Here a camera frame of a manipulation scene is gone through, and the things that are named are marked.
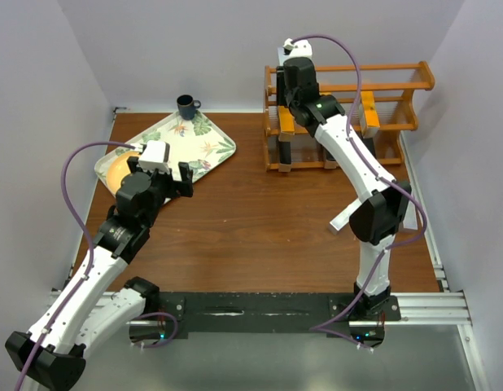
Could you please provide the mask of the silver toothpaste box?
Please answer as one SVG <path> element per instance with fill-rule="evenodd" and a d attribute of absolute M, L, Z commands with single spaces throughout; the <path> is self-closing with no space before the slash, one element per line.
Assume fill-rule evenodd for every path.
<path fill-rule="evenodd" d="M 361 202 L 359 199 L 355 199 L 351 204 L 349 204 L 344 210 L 342 210 L 329 222 L 329 231 L 333 235 L 337 235 L 348 224 L 349 218 L 360 205 Z"/>
<path fill-rule="evenodd" d="M 400 224 L 402 231 L 415 232 L 418 230 L 418 215 L 415 205 L 412 202 L 408 203 L 404 218 Z"/>
<path fill-rule="evenodd" d="M 282 47 L 278 48 L 278 65 L 283 66 L 283 63 L 286 60 L 286 55 L 284 53 L 284 49 Z"/>

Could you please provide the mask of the white yellow toothpaste box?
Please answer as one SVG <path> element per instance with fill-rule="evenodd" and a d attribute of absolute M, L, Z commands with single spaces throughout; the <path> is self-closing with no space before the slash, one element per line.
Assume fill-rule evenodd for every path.
<path fill-rule="evenodd" d="M 380 120 L 376 111 L 374 93 L 362 91 L 358 106 L 358 116 L 363 138 L 373 138 L 380 129 Z"/>

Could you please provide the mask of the black toothpaste box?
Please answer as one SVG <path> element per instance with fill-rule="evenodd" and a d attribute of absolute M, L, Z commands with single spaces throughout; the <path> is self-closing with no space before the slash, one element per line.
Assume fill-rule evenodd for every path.
<path fill-rule="evenodd" d="M 278 136 L 278 171 L 283 173 L 291 172 L 291 142 L 285 141 L 281 135 Z"/>
<path fill-rule="evenodd" d="M 371 155 L 374 158 L 377 158 L 377 153 L 376 153 L 376 149 L 375 149 L 375 145 L 374 145 L 374 139 L 373 138 L 363 138 L 362 141 L 365 144 L 366 148 L 371 153 Z"/>
<path fill-rule="evenodd" d="M 338 167 L 338 163 L 335 158 L 330 154 L 328 150 L 324 150 L 324 168 L 325 169 L 336 169 Z"/>

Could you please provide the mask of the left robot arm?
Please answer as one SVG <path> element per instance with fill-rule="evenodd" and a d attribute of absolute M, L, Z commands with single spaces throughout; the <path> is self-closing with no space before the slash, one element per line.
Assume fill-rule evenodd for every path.
<path fill-rule="evenodd" d="M 186 162 L 179 163 L 181 177 L 176 180 L 164 162 L 131 156 L 127 165 L 130 172 L 80 269 L 27 332 L 12 332 L 6 341 L 20 373 L 49 390 L 71 389 L 87 359 L 119 328 L 159 312 L 159 289 L 142 278 L 129 280 L 100 310 L 95 306 L 149 240 L 164 202 L 193 195 L 193 171 Z"/>

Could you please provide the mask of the white R.O toothpaste box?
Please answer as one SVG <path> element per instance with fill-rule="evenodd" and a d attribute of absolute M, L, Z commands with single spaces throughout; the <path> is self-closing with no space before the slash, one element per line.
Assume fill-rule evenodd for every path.
<path fill-rule="evenodd" d="M 295 134 L 295 122 L 288 108 L 278 106 L 279 138 L 290 139 Z"/>

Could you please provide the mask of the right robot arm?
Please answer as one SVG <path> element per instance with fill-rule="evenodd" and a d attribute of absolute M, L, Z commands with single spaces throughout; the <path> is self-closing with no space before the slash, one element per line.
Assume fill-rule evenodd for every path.
<path fill-rule="evenodd" d="M 411 186 L 396 181 L 378 163 L 350 126 L 350 117 L 338 100 L 321 94 L 311 59 L 290 58 L 277 71 L 278 102 L 332 155 L 360 202 L 348 217 L 360 242 L 355 296 L 336 317 L 355 311 L 359 318 L 371 320 L 390 296 L 391 248 L 405 216 Z"/>

